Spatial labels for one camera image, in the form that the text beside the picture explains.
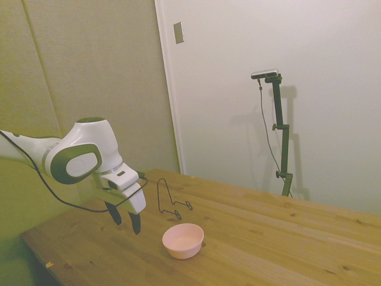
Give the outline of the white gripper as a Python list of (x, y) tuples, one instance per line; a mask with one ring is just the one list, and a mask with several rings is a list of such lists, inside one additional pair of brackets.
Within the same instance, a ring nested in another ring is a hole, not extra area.
[(116, 207), (118, 206), (129, 211), (134, 233), (137, 235), (141, 232), (141, 218), (139, 213), (146, 207), (146, 201), (139, 183), (134, 183), (122, 191), (96, 188), (95, 195), (105, 201), (107, 210), (116, 225), (121, 225), (121, 216)]

